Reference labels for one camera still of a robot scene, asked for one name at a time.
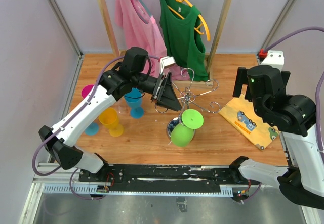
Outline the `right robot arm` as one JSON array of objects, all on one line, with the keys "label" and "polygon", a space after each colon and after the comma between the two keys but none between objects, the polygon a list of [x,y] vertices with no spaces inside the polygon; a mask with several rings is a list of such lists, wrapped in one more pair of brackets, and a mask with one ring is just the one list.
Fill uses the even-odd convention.
[{"label": "right robot arm", "polygon": [[245,99],[264,123],[281,131],[296,166],[276,167],[240,156],[229,166],[229,177],[240,184],[255,180],[278,188],[291,202],[323,209],[323,146],[320,143],[320,106],[305,95],[288,95],[290,72],[270,65],[237,70],[233,96],[247,85]]}]

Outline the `yellow plastic wine glass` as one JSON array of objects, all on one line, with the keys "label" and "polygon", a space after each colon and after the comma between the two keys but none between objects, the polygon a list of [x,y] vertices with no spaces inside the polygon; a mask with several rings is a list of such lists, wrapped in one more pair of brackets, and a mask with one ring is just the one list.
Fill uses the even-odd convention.
[{"label": "yellow plastic wine glass", "polygon": [[112,137],[120,137],[124,128],[120,124],[118,113],[114,108],[107,108],[99,115],[99,121],[104,125]]}]

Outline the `wooden clothes rack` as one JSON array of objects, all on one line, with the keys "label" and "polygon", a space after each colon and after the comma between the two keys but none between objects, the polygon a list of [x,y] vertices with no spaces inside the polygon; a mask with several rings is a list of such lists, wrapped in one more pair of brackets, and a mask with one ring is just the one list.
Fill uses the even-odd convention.
[{"label": "wooden clothes rack", "polygon": [[150,55],[151,62],[145,61],[143,73],[158,77],[161,73],[160,58],[174,57],[175,64],[165,73],[172,74],[173,81],[204,83],[210,79],[212,58],[220,39],[231,0],[225,0],[213,45],[208,58],[201,40],[201,28],[210,38],[207,24],[196,6],[189,0],[160,0],[162,28],[147,12],[141,1],[118,0],[117,16],[124,28],[127,49],[140,47]]}]

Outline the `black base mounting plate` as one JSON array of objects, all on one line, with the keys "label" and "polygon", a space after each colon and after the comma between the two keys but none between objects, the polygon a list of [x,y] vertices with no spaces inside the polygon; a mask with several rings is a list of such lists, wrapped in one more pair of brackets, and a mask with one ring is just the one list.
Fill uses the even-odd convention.
[{"label": "black base mounting plate", "polygon": [[80,182],[108,185],[111,191],[135,193],[217,193],[222,185],[258,184],[228,167],[106,164],[98,173],[81,170]]}]

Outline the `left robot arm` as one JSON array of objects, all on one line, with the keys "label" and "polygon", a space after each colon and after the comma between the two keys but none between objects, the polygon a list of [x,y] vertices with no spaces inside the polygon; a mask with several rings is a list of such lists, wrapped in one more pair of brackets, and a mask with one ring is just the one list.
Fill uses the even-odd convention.
[{"label": "left robot arm", "polygon": [[149,72],[143,73],[146,63],[152,67],[153,58],[142,48],[128,49],[124,56],[114,59],[102,69],[91,92],[67,116],[53,126],[44,125],[39,130],[42,147],[60,168],[79,168],[99,182],[108,177],[108,163],[98,154],[84,151],[75,144],[104,110],[133,88],[151,95],[151,100],[159,107],[181,110],[173,89],[172,75],[164,74],[164,69],[173,66],[175,59],[169,56],[159,58],[159,76],[155,78]]}]

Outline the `aluminium frame rail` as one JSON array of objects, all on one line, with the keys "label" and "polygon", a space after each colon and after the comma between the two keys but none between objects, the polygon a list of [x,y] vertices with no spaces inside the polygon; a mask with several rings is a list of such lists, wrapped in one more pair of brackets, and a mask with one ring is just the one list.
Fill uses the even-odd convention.
[{"label": "aluminium frame rail", "polygon": [[91,173],[89,165],[77,167],[75,161],[68,163],[68,169],[80,173],[80,182],[90,184],[86,189],[87,197],[69,185],[74,195],[88,200],[100,200],[112,193],[214,196],[221,190],[221,184],[267,184],[279,188],[287,199],[299,205],[305,205],[313,196],[302,183],[300,168],[275,167],[244,156],[237,158],[228,168],[99,162],[102,167],[97,173]]}]

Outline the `yellow clothes hanger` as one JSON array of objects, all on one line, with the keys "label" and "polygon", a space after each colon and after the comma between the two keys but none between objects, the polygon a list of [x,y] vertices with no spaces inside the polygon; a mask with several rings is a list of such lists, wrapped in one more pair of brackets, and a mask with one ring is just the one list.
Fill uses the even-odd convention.
[{"label": "yellow clothes hanger", "polygon": [[186,7],[188,11],[194,11],[197,13],[197,17],[200,23],[195,26],[194,31],[199,35],[205,35],[207,41],[210,41],[211,35],[210,35],[208,25],[205,19],[203,18],[203,16],[201,15],[201,12],[198,10],[198,8],[195,5],[193,5],[189,0],[174,0],[174,1],[177,3],[177,7],[181,9]]}]

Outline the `pink t-shirt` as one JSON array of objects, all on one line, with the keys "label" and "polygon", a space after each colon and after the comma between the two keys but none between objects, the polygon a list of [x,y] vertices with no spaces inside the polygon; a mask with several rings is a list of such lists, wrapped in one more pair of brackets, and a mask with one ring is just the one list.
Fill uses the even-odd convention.
[{"label": "pink t-shirt", "polygon": [[150,76],[157,78],[160,73],[159,59],[167,55],[167,49],[155,18],[151,16],[149,23],[145,24],[136,14],[131,0],[116,0],[115,22],[124,31],[127,49],[139,47],[155,56],[151,59]]}]

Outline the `chrome wine glass rack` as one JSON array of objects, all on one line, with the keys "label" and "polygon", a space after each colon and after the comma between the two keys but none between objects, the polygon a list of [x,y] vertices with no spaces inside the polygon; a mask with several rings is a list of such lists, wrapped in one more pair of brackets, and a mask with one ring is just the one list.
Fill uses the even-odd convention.
[{"label": "chrome wine glass rack", "polygon": [[179,100],[182,108],[179,111],[179,115],[177,117],[173,118],[171,121],[169,121],[169,123],[167,125],[167,136],[169,137],[169,139],[170,139],[171,130],[178,123],[178,118],[181,116],[181,114],[185,110],[187,110],[187,109],[195,109],[195,110],[199,111],[200,113],[202,111],[206,111],[208,113],[215,114],[215,113],[218,113],[220,111],[220,109],[221,109],[221,105],[216,101],[209,102],[209,106],[211,107],[211,109],[207,109],[206,107],[203,107],[203,106],[201,106],[201,105],[199,105],[197,103],[197,99],[200,96],[207,95],[207,94],[212,93],[212,92],[214,92],[215,90],[218,89],[219,83],[218,83],[217,80],[215,80],[215,79],[207,80],[205,82],[205,86],[209,87],[210,89],[208,91],[200,93],[200,94],[196,94],[196,93],[194,93],[192,91],[192,89],[191,89],[192,84],[193,84],[193,80],[190,81],[189,86],[187,86],[184,89],[180,90],[178,88],[178,86],[176,86],[175,83],[172,83],[173,87],[175,87],[175,89],[177,91],[179,91],[178,100]]}]

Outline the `green plastic wine glass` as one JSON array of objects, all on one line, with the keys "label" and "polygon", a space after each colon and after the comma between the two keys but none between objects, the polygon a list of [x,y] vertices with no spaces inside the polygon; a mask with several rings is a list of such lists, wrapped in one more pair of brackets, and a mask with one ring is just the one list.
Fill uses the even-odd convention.
[{"label": "green plastic wine glass", "polygon": [[204,124],[203,115],[195,109],[185,110],[178,123],[170,132],[171,142],[178,147],[186,147],[193,139],[195,131]]}]

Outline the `blue wine glass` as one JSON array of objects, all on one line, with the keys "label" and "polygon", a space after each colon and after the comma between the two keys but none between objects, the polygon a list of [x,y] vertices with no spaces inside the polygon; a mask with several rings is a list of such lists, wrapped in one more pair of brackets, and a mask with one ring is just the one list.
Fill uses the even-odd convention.
[{"label": "blue wine glass", "polygon": [[132,88],[131,91],[124,95],[124,99],[130,109],[130,116],[138,119],[144,114],[144,110],[141,107],[142,98],[144,94],[136,88]]},{"label": "blue wine glass", "polygon": [[94,136],[99,132],[99,124],[96,122],[92,122],[86,129],[85,134],[88,136]]}]

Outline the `magenta plastic wine glass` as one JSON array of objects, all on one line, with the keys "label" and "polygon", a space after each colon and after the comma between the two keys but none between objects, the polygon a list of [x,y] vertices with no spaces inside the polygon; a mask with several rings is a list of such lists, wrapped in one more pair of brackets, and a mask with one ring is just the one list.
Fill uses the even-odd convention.
[{"label": "magenta plastic wine glass", "polygon": [[83,99],[88,98],[89,95],[91,94],[92,90],[93,90],[94,85],[90,84],[85,86],[82,91],[81,91],[81,96]]}]

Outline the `green tank top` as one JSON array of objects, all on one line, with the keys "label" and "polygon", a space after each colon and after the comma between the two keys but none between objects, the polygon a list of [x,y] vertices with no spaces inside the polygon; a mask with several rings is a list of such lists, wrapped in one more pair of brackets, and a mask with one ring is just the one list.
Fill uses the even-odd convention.
[{"label": "green tank top", "polygon": [[204,81],[208,73],[204,65],[205,46],[201,35],[194,31],[200,23],[197,13],[179,8],[174,0],[160,1],[160,26],[162,28],[167,55],[176,62],[178,80]]}]

